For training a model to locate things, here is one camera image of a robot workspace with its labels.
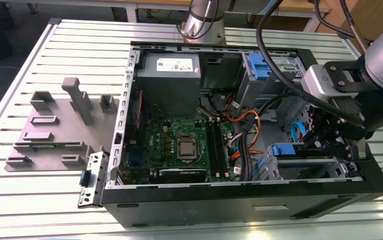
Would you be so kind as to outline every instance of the black cable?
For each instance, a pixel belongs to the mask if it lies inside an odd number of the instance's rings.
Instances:
[[[193,11],[193,3],[194,3],[194,2],[190,3],[190,11]],[[201,39],[201,38],[210,32],[210,30],[211,30],[211,28],[213,28],[213,25],[214,25],[214,22],[215,22],[215,19],[217,19],[217,17],[218,17],[219,6],[221,6],[221,0],[217,0],[217,9],[215,9],[215,14],[214,14],[214,17],[213,17],[213,20],[211,20],[211,25],[210,25],[210,27],[206,29],[206,31],[203,32],[203,34],[201,34],[201,32],[202,32],[202,30],[205,29],[205,25],[206,25],[206,23],[207,23],[207,16],[205,16],[205,18],[203,18],[202,26],[201,26],[198,32],[195,33],[195,36],[185,35],[185,34],[182,33],[181,24],[179,24],[179,23],[177,24],[177,30],[178,30],[179,34],[181,34],[186,39],[189,39],[189,40],[198,40],[198,39]]]
[[[285,98],[287,97],[293,97],[297,96],[297,94],[294,93],[286,93],[283,95],[278,95],[277,97],[274,97],[273,99],[270,99],[263,106],[258,109],[258,115],[262,116],[265,114],[265,112]],[[245,176],[247,176],[247,179],[245,181],[251,181],[253,180],[253,159],[251,159],[251,154],[250,154],[250,150],[249,150],[249,144],[247,144],[247,135],[249,135],[249,131],[251,129],[251,126],[254,125],[257,121],[257,118],[254,117],[251,119],[251,121],[249,122],[243,132],[242,132],[242,137],[239,139],[239,151],[241,151],[241,160],[242,163],[246,163],[246,167],[247,167],[247,171],[245,173]]]
[[[314,0],[314,11],[315,11],[315,15],[317,15],[317,18],[319,20],[319,22],[329,28],[329,29],[333,29],[334,31],[337,31],[338,33],[346,35],[347,37],[351,37],[351,38],[355,38],[354,34],[345,30],[343,28],[333,25],[331,23],[329,23],[322,14],[321,14],[321,8],[319,8],[319,0]],[[374,41],[371,39],[365,39],[367,41],[367,43],[373,43]]]
[[[158,20],[161,24],[162,24],[166,20],[169,20],[171,14],[173,14],[173,11],[174,11],[174,10],[170,11],[169,15],[166,16],[166,18],[165,18],[163,20]]]
[[[353,14],[351,14],[350,8],[347,7],[347,4],[346,4],[346,0],[339,0],[339,4],[341,4],[341,8],[343,9],[343,13],[345,13],[349,25],[350,26],[355,25],[355,21],[354,21],[354,18],[353,18]]]
[[[339,4],[341,4],[341,8],[343,9],[343,13],[347,19],[347,23],[351,29],[353,36],[357,39],[357,42],[358,42],[359,47],[362,48],[362,51],[366,52],[369,48],[369,43],[366,42],[366,39],[363,38],[359,32],[358,26],[355,25],[355,21],[353,18],[351,11],[347,7],[346,0],[339,0]]]
[[[290,79],[287,78],[285,73],[281,71],[279,67],[277,66],[277,64],[273,60],[273,57],[271,57],[269,50],[266,48],[266,45],[265,45],[262,31],[263,31],[263,25],[265,25],[270,15],[274,13],[274,11],[277,10],[277,8],[279,7],[282,2],[283,2],[283,0],[278,0],[277,3],[271,6],[271,8],[267,11],[267,14],[263,16],[263,18],[261,19],[258,26],[257,26],[258,48],[259,48],[261,54],[263,55],[266,63],[271,69],[271,72],[274,73],[274,75],[277,76],[279,81],[285,84],[285,86],[291,90],[291,92],[295,93],[299,97],[302,97],[309,103],[311,103],[318,108],[323,109],[325,111],[327,111],[329,113],[331,113],[333,115],[339,117],[341,119],[345,119],[351,124],[354,124],[357,126],[362,126],[363,121],[358,115],[353,115],[353,114],[345,112],[343,110],[338,109],[334,105],[322,101],[319,98],[313,96],[309,92],[306,92],[301,88],[298,88],[295,86],[294,82],[290,81]]]

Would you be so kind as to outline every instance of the side panel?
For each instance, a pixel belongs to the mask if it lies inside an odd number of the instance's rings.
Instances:
[[[198,201],[105,204],[123,227],[195,225],[319,217],[351,204],[358,195],[257,197]]]

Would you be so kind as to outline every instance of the aluminum profile table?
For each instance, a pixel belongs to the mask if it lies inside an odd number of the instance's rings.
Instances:
[[[263,36],[271,47],[311,49],[321,64],[358,57],[350,42],[334,34],[273,30]],[[230,45],[257,45],[253,29],[227,28],[226,38]],[[78,209],[79,171],[4,170],[32,110],[32,93],[51,91],[67,98],[62,81],[78,77],[91,98],[101,94],[121,98],[131,41],[182,38],[174,25],[81,20],[54,21],[42,34],[0,102],[0,238],[383,239],[383,197],[317,219],[126,229],[105,208]],[[383,169],[383,128],[370,145]]]

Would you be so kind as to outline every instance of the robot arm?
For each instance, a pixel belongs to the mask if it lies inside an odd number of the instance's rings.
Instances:
[[[323,148],[349,161],[366,159],[366,139],[383,127],[383,34],[357,61],[313,65],[302,87],[345,112],[358,114],[363,122],[362,126],[353,125],[313,107],[305,145]]]
[[[185,27],[177,26],[185,41],[197,44],[222,44],[225,12],[261,13],[275,0],[193,0]]]

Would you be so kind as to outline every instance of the metal bracket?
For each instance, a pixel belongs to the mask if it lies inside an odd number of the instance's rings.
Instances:
[[[85,208],[102,208],[102,195],[105,188],[105,177],[110,156],[105,151],[93,153],[86,170],[81,176],[81,197],[78,207]]]

